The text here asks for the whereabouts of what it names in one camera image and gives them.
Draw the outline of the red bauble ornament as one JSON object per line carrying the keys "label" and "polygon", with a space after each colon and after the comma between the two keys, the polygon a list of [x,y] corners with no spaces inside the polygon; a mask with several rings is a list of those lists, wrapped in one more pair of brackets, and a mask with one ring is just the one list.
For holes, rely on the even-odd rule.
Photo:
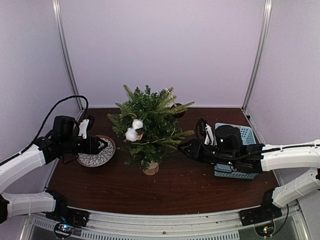
{"label": "red bauble ornament", "polygon": [[184,115],[185,115],[185,110],[184,111],[179,111],[180,107],[182,106],[181,103],[174,103],[170,108],[172,110],[174,110],[174,114],[172,114],[172,116],[175,118],[175,119],[179,119],[179,118],[182,118]]}

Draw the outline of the white cotton ornament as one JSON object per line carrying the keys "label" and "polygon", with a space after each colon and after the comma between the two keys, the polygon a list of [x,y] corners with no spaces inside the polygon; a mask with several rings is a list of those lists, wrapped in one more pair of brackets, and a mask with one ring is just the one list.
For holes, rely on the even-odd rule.
{"label": "white cotton ornament", "polygon": [[143,138],[143,121],[134,119],[132,126],[129,127],[125,133],[125,139],[130,142],[140,141]]}

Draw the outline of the small green christmas tree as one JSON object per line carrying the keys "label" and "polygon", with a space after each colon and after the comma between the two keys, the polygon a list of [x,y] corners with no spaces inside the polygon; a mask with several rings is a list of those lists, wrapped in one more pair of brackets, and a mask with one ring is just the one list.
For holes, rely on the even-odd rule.
{"label": "small green christmas tree", "polygon": [[[183,130],[177,118],[172,116],[175,110],[171,106],[177,98],[173,94],[173,87],[159,92],[153,92],[148,85],[143,90],[131,90],[127,85],[123,89],[127,101],[117,102],[119,113],[110,113],[107,117],[113,124],[115,134],[123,139],[122,150],[131,155],[125,164],[140,167],[145,175],[155,175],[159,172],[160,163],[194,131]],[[186,112],[193,104],[182,104],[178,111]],[[126,140],[125,133],[134,119],[143,121],[143,137],[142,140],[131,142]]]}

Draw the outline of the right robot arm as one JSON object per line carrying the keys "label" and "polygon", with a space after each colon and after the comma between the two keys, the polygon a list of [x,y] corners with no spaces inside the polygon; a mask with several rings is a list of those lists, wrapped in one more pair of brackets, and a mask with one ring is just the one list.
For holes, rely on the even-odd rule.
{"label": "right robot arm", "polygon": [[256,210],[259,220],[268,220],[277,210],[320,187],[320,141],[293,145],[263,143],[243,144],[238,127],[223,124],[214,131],[198,122],[197,138],[178,146],[187,158],[208,165],[226,165],[245,174],[259,174],[277,169],[306,168],[294,180],[264,193]]}

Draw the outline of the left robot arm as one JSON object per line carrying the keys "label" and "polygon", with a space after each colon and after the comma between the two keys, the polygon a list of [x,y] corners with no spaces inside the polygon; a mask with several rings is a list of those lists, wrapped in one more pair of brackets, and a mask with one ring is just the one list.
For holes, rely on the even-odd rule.
{"label": "left robot arm", "polygon": [[48,165],[65,155],[97,155],[108,143],[98,136],[88,136],[95,118],[89,116],[81,123],[70,116],[54,118],[53,128],[46,135],[37,137],[21,151],[0,163],[0,221],[15,216],[47,213],[59,222],[74,220],[67,199],[51,190],[40,193],[6,193],[5,189],[27,173]]}

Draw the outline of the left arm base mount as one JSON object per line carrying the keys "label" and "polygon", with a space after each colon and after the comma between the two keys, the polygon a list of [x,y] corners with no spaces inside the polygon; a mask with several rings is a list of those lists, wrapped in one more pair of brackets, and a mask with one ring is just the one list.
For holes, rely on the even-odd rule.
{"label": "left arm base mount", "polygon": [[54,211],[46,212],[48,219],[76,227],[86,227],[90,213],[86,210],[75,209],[68,206],[65,196],[55,190],[46,191],[55,200]]}

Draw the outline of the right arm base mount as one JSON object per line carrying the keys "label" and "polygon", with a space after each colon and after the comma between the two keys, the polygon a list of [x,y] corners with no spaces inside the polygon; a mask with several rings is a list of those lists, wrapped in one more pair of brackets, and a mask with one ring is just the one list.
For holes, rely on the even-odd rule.
{"label": "right arm base mount", "polygon": [[273,204],[272,195],[265,194],[258,207],[241,210],[239,217],[242,226],[255,225],[274,220],[282,216],[282,209]]}

